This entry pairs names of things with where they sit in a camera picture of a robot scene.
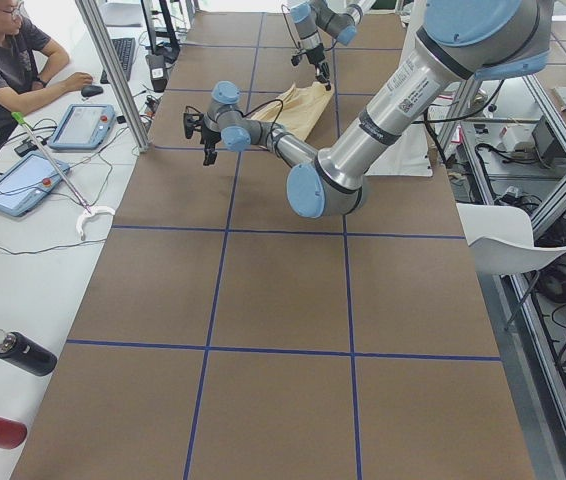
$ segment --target beige cloth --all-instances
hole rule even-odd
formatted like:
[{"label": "beige cloth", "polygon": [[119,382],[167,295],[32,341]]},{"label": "beige cloth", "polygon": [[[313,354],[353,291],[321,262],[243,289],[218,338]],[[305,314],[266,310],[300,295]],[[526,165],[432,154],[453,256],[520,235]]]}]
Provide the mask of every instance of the beige cloth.
[{"label": "beige cloth", "polygon": [[[283,110],[276,123],[284,125],[295,137],[305,140],[319,121],[332,95],[334,90],[325,90],[319,82],[306,88],[297,88],[293,84],[288,91],[276,97],[283,101]],[[251,119],[273,122],[280,108],[279,102],[270,103],[252,115]]]}]

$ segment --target man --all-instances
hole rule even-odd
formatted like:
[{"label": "man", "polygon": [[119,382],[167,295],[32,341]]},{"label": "man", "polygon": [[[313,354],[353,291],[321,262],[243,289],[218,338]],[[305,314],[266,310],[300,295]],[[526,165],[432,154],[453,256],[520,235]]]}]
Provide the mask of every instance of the man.
[{"label": "man", "polygon": [[[70,58],[61,45],[23,17],[22,8],[22,1],[0,0],[0,146],[16,127],[11,112],[27,115],[92,83],[91,75],[77,72],[48,86]],[[33,50],[47,57],[40,72]]]}]

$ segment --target tablet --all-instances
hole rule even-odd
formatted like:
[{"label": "tablet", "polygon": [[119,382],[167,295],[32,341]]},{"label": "tablet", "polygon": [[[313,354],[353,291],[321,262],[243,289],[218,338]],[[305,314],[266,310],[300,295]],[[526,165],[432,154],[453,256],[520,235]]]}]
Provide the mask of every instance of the tablet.
[{"label": "tablet", "polygon": [[70,105],[48,140],[58,151],[96,149],[115,120],[112,105]]},{"label": "tablet", "polygon": [[[59,160],[63,172],[70,166]],[[20,217],[36,207],[61,181],[54,167],[38,151],[30,152],[0,178],[0,212]]]}]

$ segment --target white table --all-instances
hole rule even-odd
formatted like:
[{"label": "white table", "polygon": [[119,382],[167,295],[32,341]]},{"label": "white table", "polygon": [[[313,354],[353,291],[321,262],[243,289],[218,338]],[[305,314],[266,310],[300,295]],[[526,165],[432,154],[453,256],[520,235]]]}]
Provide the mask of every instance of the white table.
[{"label": "white table", "polygon": [[[112,38],[134,36],[139,38],[140,29],[111,30]],[[145,64],[143,48],[137,49],[136,61],[129,82],[135,95],[151,86],[149,70]],[[102,67],[94,46],[89,39],[82,39],[72,51],[72,62],[56,79],[66,78],[74,71],[91,73],[98,82]],[[120,108],[110,85],[104,85],[104,93],[85,103],[106,103]],[[139,108],[145,94],[135,97]],[[59,121],[67,107],[83,103],[78,92],[65,95],[52,105],[26,117],[33,125],[43,118]],[[105,143],[112,140],[124,125],[115,124]],[[0,151],[0,171],[6,171],[19,157],[11,143]],[[98,205],[117,208],[137,160],[138,149],[128,130],[123,131],[106,148],[102,156],[112,164],[112,173]],[[54,156],[71,165],[79,164],[89,153],[55,153]],[[98,156],[85,164],[72,168],[70,180],[92,202],[103,185],[109,166]],[[67,185],[61,183],[57,193],[71,196]],[[69,199],[50,196],[34,211],[23,218],[11,218],[0,214],[0,246],[12,251],[36,251],[55,245],[80,242],[75,224],[82,208]],[[112,217],[98,215],[85,224],[86,240],[107,237]],[[61,353],[75,314],[96,265],[103,244],[55,250],[36,255],[8,255],[0,251],[0,328],[19,331],[45,346],[57,356]],[[0,416],[32,425],[34,417],[51,376],[35,377],[0,360]],[[0,449],[0,480],[10,477],[23,446],[14,450]]]}]

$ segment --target black mouse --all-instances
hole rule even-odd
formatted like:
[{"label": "black mouse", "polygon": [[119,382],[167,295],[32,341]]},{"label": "black mouse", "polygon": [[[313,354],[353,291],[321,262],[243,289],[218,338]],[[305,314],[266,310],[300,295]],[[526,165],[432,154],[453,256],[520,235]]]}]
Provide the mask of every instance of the black mouse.
[{"label": "black mouse", "polygon": [[99,87],[98,85],[86,85],[81,89],[81,95],[85,98],[93,97],[100,93],[103,93],[103,87]]}]

